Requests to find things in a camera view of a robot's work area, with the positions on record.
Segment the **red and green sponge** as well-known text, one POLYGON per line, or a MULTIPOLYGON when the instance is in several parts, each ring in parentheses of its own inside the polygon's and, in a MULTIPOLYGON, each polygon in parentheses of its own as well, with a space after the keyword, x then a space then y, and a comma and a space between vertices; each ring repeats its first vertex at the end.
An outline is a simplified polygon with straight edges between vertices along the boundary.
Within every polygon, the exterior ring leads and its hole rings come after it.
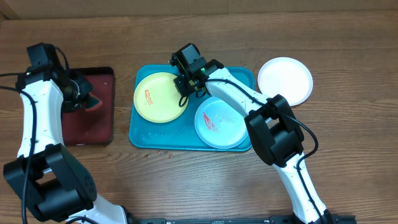
POLYGON ((103 102, 98 97, 96 97, 92 93, 89 93, 84 101, 84 110, 86 112, 92 112, 100 109, 102 105, 103 102))

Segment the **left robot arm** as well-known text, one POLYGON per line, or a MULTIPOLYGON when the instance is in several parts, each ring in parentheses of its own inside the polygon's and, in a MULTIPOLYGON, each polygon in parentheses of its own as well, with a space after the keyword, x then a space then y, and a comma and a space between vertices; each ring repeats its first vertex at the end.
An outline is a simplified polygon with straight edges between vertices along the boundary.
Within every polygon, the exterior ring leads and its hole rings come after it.
POLYGON ((30 67, 17 73, 24 106, 22 141, 16 160, 3 176, 21 200, 21 218, 30 212, 40 222, 135 223, 134 216, 100 196, 89 171, 65 147, 62 114, 92 113, 103 102, 80 72, 60 62, 62 51, 47 43, 27 48, 30 67))

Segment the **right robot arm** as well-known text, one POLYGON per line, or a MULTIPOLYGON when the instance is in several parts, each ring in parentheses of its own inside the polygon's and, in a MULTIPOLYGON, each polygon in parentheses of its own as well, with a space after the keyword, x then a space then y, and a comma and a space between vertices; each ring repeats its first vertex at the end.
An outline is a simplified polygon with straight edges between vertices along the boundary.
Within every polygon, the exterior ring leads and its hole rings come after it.
POLYGON ((173 53, 169 63, 180 73, 174 80, 180 106, 192 93, 203 91, 243 116, 252 148, 282 179, 292 202, 294 223, 333 223, 305 165, 309 155, 304 153, 303 134, 314 133, 295 118, 283 96, 270 98, 249 88, 219 61, 206 61, 192 43, 173 53))

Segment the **yellow-green plate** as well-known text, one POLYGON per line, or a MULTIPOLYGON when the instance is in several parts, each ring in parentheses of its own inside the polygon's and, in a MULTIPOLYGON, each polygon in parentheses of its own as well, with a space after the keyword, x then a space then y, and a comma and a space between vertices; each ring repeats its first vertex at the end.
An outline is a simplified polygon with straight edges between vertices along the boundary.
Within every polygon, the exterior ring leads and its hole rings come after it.
POLYGON ((167 123, 178 118, 188 102, 180 107, 181 95, 174 83, 176 77, 171 73, 157 72, 139 82, 133 98, 138 114, 153 123, 167 123))

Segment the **white plate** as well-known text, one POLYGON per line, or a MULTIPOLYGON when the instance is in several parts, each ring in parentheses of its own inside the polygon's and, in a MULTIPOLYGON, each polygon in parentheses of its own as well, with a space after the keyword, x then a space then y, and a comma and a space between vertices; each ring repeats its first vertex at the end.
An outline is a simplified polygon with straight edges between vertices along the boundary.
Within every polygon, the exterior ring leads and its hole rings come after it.
POLYGON ((277 57, 266 62, 258 73, 257 84, 263 95, 282 95, 290 106, 303 103, 313 90, 310 70, 290 57, 277 57))

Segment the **light blue plate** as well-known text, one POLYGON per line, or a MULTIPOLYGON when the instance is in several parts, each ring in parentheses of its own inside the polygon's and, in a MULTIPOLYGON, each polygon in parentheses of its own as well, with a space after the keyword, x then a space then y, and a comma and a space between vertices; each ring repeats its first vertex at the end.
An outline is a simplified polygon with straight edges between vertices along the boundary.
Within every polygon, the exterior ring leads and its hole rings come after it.
POLYGON ((235 148, 248 137, 242 115, 214 96, 198 107, 194 126, 199 138, 215 149, 235 148))

